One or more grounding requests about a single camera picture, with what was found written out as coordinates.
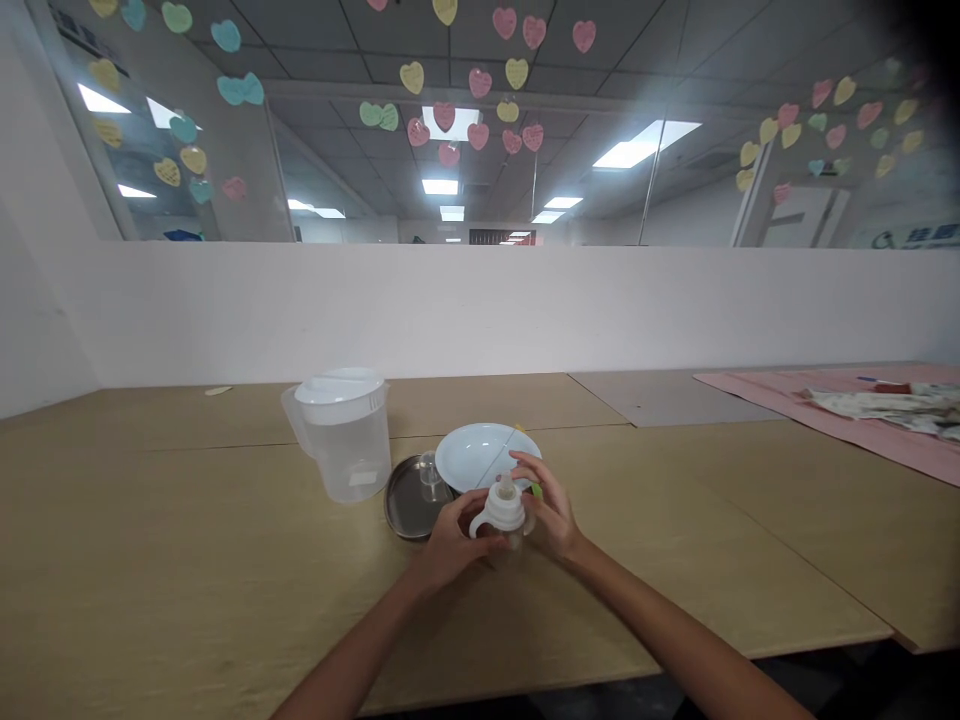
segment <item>white plate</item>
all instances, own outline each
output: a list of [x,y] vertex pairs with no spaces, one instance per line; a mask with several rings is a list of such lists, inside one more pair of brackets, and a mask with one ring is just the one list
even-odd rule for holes
[[[495,423],[464,425],[440,441],[437,470],[457,492],[488,488],[497,475],[517,466],[517,461],[508,454],[511,450],[541,457],[537,444],[515,428]],[[530,487],[530,482],[520,480],[517,487],[524,490]]]

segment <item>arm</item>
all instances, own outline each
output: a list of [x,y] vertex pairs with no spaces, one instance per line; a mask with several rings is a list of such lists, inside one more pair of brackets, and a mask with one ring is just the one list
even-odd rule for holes
[[546,526],[561,562],[620,616],[704,715],[812,720],[753,663],[584,537],[566,493],[539,458],[510,454],[519,461],[513,477],[543,490],[542,501],[525,494],[523,503]]
[[403,575],[307,675],[271,720],[352,720],[417,608],[467,565],[506,548],[502,537],[468,540],[460,516],[483,509],[487,490],[461,495],[440,511],[433,534]]

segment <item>pink tablecloth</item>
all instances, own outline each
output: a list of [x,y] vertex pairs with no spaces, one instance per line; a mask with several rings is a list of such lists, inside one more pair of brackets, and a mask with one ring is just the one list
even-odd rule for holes
[[946,365],[891,365],[796,372],[694,375],[744,400],[786,415],[814,430],[859,445],[885,458],[960,487],[960,445],[909,432],[882,420],[851,420],[807,404],[802,390],[869,392],[872,377],[891,382],[960,383],[960,368]]

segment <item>hand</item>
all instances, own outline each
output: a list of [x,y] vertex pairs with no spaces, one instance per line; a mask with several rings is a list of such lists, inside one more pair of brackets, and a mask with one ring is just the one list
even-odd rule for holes
[[543,500],[524,493],[521,496],[524,509],[536,515],[546,527],[553,552],[563,560],[570,559],[573,552],[584,544],[584,537],[573,519],[567,493],[540,458],[522,452],[511,452],[510,457],[518,463],[512,473],[513,479],[526,478],[543,490]]
[[427,594],[452,582],[474,560],[510,549],[510,543],[501,535],[471,540],[461,527],[461,518],[469,525],[470,520],[483,510],[488,492],[487,488],[471,490],[440,511],[430,540],[407,569],[407,574]]

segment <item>plastic pitcher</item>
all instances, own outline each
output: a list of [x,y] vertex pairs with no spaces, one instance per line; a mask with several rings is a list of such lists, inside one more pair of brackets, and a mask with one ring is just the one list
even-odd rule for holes
[[390,479],[388,387],[373,370],[343,368],[314,375],[280,398],[334,502],[366,500]]

